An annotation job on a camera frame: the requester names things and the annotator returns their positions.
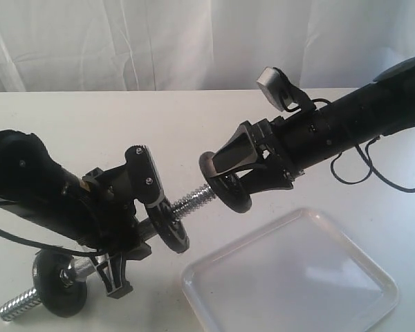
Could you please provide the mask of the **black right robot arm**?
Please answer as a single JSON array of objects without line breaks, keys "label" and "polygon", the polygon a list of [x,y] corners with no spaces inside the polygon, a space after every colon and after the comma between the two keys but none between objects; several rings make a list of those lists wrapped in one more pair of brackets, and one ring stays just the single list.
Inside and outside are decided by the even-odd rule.
[{"label": "black right robot arm", "polygon": [[333,101],[311,99],[276,67],[257,80],[266,99],[288,118],[243,122],[218,152],[201,162],[206,178],[246,170],[251,194],[290,185],[303,171],[377,136],[415,127],[415,57]]}]

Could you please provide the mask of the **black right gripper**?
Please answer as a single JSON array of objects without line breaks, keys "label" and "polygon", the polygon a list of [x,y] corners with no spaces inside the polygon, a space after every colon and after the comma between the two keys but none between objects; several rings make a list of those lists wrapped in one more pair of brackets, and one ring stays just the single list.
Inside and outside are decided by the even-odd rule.
[{"label": "black right gripper", "polygon": [[237,180],[237,196],[291,190],[305,169],[330,157],[332,120],[327,116],[245,121],[213,155],[212,176],[249,170]]}]

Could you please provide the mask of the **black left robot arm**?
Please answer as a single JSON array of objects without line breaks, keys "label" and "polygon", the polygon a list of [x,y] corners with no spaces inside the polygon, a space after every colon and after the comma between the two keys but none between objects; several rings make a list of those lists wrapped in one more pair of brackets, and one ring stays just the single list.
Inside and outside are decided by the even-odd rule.
[{"label": "black left robot arm", "polygon": [[148,148],[134,145],[125,162],[78,177],[56,163],[33,133],[0,131],[0,208],[84,247],[76,251],[24,239],[0,230],[0,237],[71,261],[85,258],[107,295],[131,292],[126,263],[150,254],[140,233],[136,203],[155,208],[163,197]]}]

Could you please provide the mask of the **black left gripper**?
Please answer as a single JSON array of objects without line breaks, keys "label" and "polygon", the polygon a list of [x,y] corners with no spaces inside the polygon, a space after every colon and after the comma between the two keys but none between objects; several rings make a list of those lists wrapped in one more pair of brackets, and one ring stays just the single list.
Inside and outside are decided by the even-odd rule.
[{"label": "black left gripper", "polygon": [[133,291],[127,260],[150,256],[139,234],[131,183],[125,172],[11,172],[0,174],[0,208],[101,254],[119,254],[95,270],[108,297]]}]

